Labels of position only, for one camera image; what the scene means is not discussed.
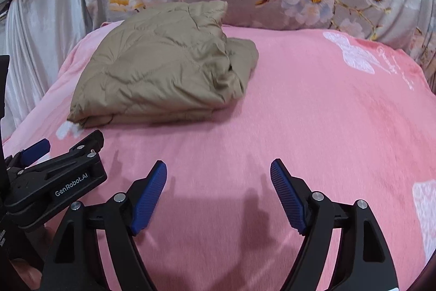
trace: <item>silver screw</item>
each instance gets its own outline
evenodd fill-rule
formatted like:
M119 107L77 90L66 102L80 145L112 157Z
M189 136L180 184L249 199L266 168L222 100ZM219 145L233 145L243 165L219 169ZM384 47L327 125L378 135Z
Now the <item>silver screw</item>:
M314 192L312 194L312 197L316 201L323 201L324 200L324 195L322 193L320 193L319 191Z
M368 204L365 200L358 200L357 201L357 206L359 206L360 208L367 208Z
M113 197L113 199L114 199L116 202L123 202L123 201L126 199L126 194L124 194L124 193L122 193L122 192L119 192L118 194L116 194L116 195Z
M74 211L79 210L80 205L81 205L80 201L74 201L70 206L71 210L74 210Z

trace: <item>curtain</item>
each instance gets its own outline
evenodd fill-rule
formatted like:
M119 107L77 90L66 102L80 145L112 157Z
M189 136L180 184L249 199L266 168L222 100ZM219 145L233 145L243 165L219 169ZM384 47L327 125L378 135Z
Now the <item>curtain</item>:
M57 79L65 57L91 22L84 0L13 0L5 21L3 54L10 55L6 84L6 138Z

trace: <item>khaki puffer jacket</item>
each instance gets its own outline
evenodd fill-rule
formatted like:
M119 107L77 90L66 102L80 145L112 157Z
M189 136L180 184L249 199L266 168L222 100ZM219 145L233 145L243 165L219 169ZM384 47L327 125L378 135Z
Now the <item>khaki puffer jacket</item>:
M210 119L240 99L259 53L226 38L227 3L166 3L132 16L100 43L68 120L84 127Z

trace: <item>pink blanket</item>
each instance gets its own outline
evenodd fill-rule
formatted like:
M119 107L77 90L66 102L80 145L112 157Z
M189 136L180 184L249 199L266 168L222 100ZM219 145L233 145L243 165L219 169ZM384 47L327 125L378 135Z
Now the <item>pink blanket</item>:
M74 48L5 154L46 137L55 157L90 132L65 119L81 71L117 25ZM213 122L103 128L108 180L82 200L106 201L161 159L168 181L136 238L157 288L275 291L302 242L269 178L270 163L281 158L331 200L369 203L406 289L436 246L436 98L420 68L402 51L330 30L225 32L252 39L260 53L246 97ZM328 286L337 243L335 234L319 290ZM104 242L101 250L117 291Z

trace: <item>blue gripper pad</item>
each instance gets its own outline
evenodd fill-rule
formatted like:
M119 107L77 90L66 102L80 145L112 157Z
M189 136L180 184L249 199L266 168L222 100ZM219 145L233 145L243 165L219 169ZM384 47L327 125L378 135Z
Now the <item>blue gripper pad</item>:
M277 159L271 163L270 173L272 184L282 203L289 223L292 228L298 230L299 234L303 234L307 228L304 221L304 205L287 176L289 173L286 174L287 172L283 170Z
M166 183L165 163L160 162L150 174L148 184L134 207L132 224L130 225L134 235L146 228L150 222L151 215Z
M21 152L20 164L23 167L29 167L49 152L50 142L44 138Z

